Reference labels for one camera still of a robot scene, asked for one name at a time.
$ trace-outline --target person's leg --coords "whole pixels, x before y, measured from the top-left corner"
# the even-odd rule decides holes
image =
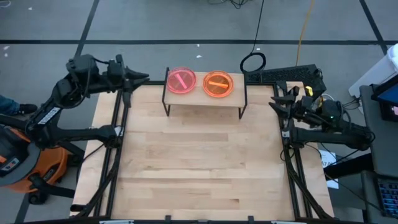
[[[0,113],[4,115],[16,115],[19,111],[19,103],[0,95]]]

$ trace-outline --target wooden table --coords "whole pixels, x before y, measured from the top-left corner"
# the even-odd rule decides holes
[[[288,83],[288,86],[302,83]],[[112,212],[113,219],[294,220],[271,86],[248,86],[241,120],[236,108],[174,105],[166,117],[163,86],[132,96]],[[111,122],[116,94],[102,93],[93,126]],[[86,154],[100,145],[89,142]],[[333,216],[319,153],[301,149],[309,191]],[[98,187],[105,149],[85,161],[73,203]],[[305,216],[297,188],[300,210]],[[101,214],[105,213],[108,192]]]

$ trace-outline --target paper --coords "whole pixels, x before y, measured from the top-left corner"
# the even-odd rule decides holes
[[[324,151],[324,150],[319,150],[319,152],[321,153],[322,156],[322,167],[325,168],[326,166],[336,162],[336,153],[332,152],[330,154],[330,152],[328,151]],[[333,189],[338,189],[338,183],[329,180],[326,182],[327,186]]]

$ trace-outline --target gray floor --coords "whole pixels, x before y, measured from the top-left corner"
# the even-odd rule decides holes
[[[396,0],[366,0],[384,40],[398,40]],[[67,74],[65,64],[74,56],[93,0],[12,1],[0,8],[0,94],[21,103],[40,104],[49,96],[55,82]],[[310,0],[265,0],[258,39],[298,40]],[[248,2],[240,10],[230,3],[209,5],[206,0],[99,0],[88,40],[212,40],[253,39],[260,0]],[[304,40],[377,40],[358,0],[315,1]],[[76,44],[1,44],[2,40],[76,40]],[[196,71],[239,72],[239,63],[252,45],[246,44],[154,44],[85,45],[83,54],[107,60],[123,54],[125,64],[163,79],[166,67],[185,66]],[[267,56],[267,67],[294,66],[296,45],[257,45]],[[351,86],[384,56],[378,45],[303,45],[301,65],[314,63],[323,70],[327,93],[342,102],[351,100]],[[259,61],[248,61],[246,70]],[[96,97],[80,107],[64,111],[63,128],[91,125]],[[355,123],[364,124],[358,110],[350,111]],[[352,152],[343,146],[326,145],[340,156]],[[343,180],[360,191],[358,177]],[[74,188],[75,170],[68,171],[62,186]],[[344,190],[331,190],[338,217],[358,220],[363,203]],[[0,189],[0,223],[12,223],[23,195]],[[25,221],[66,218],[72,200],[50,197],[45,205],[31,205]]]

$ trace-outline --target petri dish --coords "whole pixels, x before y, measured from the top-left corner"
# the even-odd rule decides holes
[[[177,94],[188,93],[197,83],[195,72],[185,67],[178,67],[169,71],[167,88]]]
[[[234,82],[224,71],[209,72],[203,79],[203,89],[212,97],[226,97],[234,88]]]

